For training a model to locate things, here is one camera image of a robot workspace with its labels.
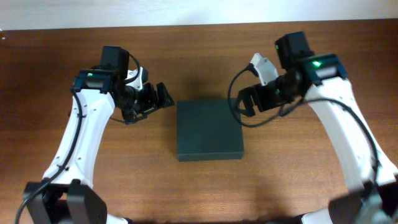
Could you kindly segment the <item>black gift box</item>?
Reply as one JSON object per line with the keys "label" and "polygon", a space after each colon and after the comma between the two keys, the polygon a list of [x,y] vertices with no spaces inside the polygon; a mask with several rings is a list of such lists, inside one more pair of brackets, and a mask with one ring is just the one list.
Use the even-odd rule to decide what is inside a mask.
{"label": "black gift box", "polygon": [[177,102],[177,158],[180,162],[242,159],[242,126],[226,99]]}

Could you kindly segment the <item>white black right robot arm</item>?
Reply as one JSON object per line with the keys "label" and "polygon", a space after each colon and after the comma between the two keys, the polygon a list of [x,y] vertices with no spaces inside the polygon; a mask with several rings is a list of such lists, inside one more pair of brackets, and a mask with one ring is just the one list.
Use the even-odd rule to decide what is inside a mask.
{"label": "white black right robot arm", "polygon": [[302,31],[279,38],[275,49],[285,73],[279,75],[269,59],[254,54],[246,71],[259,83],[229,101],[231,114],[239,121],[277,109],[283,117],[310,106],[330,138],[348,189],[323,209],[277,223],[396,223],[397,167],[372,134],[338,56],[315,54]]}

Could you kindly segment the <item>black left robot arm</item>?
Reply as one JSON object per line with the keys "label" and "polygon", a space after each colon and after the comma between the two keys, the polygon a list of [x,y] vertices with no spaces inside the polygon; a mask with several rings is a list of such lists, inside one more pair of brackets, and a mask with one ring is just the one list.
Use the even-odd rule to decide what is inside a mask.
{"label": "black left robot arm", "polygon": [[149,72],[117,46],[102,48],[100,63],[80,70],[70,91],[72,108],[57,153],[40,182],[28,182],[14,221],[27,209],[34,223],[132,223],[108,212],[93,190],[96,156],[115,109],[120,123],[132,125],[174,105],[164,83],[149,83]]}

